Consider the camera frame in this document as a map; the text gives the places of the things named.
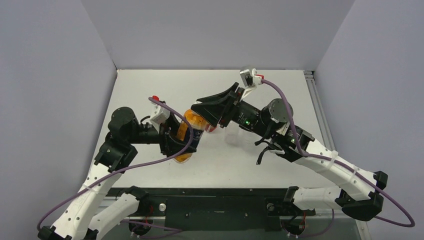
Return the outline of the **orange blue label bottle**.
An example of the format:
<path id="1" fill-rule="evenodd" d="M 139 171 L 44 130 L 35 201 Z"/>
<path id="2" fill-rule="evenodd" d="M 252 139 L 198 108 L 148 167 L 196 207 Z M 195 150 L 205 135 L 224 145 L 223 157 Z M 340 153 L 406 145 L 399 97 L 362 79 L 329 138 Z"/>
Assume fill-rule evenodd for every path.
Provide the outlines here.
<path id="1" fill-rule="evenodd" d="M 201 117 L 199 114 L 197 114 L 191 109 L 188 109 L 183 116 L 186 118 L 186 120 L 190 123 L 190 125 L 193 128 L 193 140 L 190 146 L 196 149 L 209 123 L 203 117 Z M 191 132 L 189 130 L 188 125 L 184 121 L 182 121 L 178 128 L 176 137 L 179 140 L 186 143 L 189 141 L 190 135 L 191 135 Z M 192 153 L 184 153 L 182 155 L 175 157 L 174 160 L 177 163 L 182 164 L 187 162 L 192 155 L 193 155 Z"/>

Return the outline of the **gold red label bottle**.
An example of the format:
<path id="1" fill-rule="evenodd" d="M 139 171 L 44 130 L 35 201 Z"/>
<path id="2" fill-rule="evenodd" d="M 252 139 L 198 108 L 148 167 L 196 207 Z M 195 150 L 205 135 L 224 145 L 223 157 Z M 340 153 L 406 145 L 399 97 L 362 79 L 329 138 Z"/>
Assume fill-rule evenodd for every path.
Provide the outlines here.
<path id="1" fill-rule="evenodd" d="M 208 124 L 208 125 L 206 126 L 206 128 L 205 128 L 205 131 L 206 131 L 207 133 L 212 133 L 215 129 L 216 129 L 216 127 L 214 127 L 214 126 L 212 126 L 212 125 Z"/>

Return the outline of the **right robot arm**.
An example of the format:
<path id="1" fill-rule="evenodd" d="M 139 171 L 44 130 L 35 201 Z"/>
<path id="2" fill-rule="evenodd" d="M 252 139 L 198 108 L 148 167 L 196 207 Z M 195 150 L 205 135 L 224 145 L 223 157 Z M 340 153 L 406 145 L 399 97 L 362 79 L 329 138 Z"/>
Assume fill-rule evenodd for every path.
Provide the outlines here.
<path id="1" fill-rule="evenodd" d="M 197 99 L 191 109 L 214 127 L 238 124 L 260 136 L 256 144 L 265 144 L 264 153 L 306 167 L 333 183 L 333 187 L 326 188 L 288 188 L 282 199 L 287 213 L 330 209 L 340 210 L 355 220 L 369 221 L 382 211 L 384 198 L 379 190 L 387 185 L 386 173 L 370 172 L 349 163 L 309 132 L 291 124 L 293 109 L 283 99 L 273 99 L 257 108 L 244 101 L 245 91 L 234 83 L 224 92 Z"/>

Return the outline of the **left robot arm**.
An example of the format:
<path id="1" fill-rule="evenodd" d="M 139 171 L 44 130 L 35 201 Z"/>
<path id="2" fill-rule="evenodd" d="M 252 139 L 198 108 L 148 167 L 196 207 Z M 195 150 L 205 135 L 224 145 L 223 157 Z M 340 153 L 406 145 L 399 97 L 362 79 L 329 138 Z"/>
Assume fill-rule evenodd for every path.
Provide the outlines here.
<path id="1" fill-rule="evenodd" d="M 139 187 L 127 188 L 113 204 L 98 207 L 117 180 L 134 169 L 137 144 L 158 144 L 163 160 L 195 152 L 196 131 L 187 118 L 158 104 L 148 123 L 139 121 L 130 107 L 116 109 L 108 123 L 104 143 L 78 193 L 64 204 L 63 214 L 50 226 L 38 225 L 41 240 L 100 240 L 131 214 L 149 210 L 148 193 Z"/>

